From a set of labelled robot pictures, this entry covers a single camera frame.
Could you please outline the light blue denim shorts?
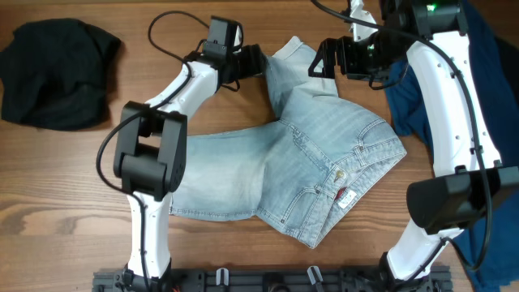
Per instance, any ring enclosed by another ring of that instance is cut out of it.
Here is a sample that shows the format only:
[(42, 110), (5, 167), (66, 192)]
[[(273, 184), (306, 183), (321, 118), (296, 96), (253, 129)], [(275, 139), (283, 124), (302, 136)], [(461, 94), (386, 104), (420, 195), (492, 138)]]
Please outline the light blue denim shorts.
[(341, 99), (334, 80), (308, 75), (314, 58), (297, 37), (267, 57), (273, 122), (189, 138), (172, 215), (204, 221), (259, 217), (316, 247), (405, 156), (383, 118)]

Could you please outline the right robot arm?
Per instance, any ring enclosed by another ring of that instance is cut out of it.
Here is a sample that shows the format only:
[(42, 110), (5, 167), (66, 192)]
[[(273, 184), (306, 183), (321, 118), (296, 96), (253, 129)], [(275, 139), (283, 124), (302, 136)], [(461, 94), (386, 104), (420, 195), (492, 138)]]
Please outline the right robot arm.
[(405, 59), (418, 80), (433, 140), (434, 177), (409, 185), (410, 222), (378, 268), (361, 280), (376, 291), (437, 290), (436, 257), (477, 221), (485, 232), (480, 256), (491, 241), (493, 212), (518, 187), (518, 169), (503, 166), (487, 132), (470, 67), (470, 39), (459, 1), (382, 1), (381, 21), (361, 1), (338, 18), (350, 35), (324, 40), (309, 67), (312, 77), (337, 72), (390, 87), (390, 65)]

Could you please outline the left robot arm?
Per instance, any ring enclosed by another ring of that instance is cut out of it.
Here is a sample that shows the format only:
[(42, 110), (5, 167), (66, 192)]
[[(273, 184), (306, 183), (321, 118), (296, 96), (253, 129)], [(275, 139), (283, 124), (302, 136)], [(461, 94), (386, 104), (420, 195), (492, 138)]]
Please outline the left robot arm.
[(127, 102), (117, 139), (114, 175), (131, 206), (131, 257), (115, 285), (121, 291), (169, 291), (169, 206), (187, 165), (187, 124), (220, 88), (262, 69), (258, 45), (244, 45), (242, 25), (213, 16), (208, 36), (182, 58), (178, 76), (157, 96)]

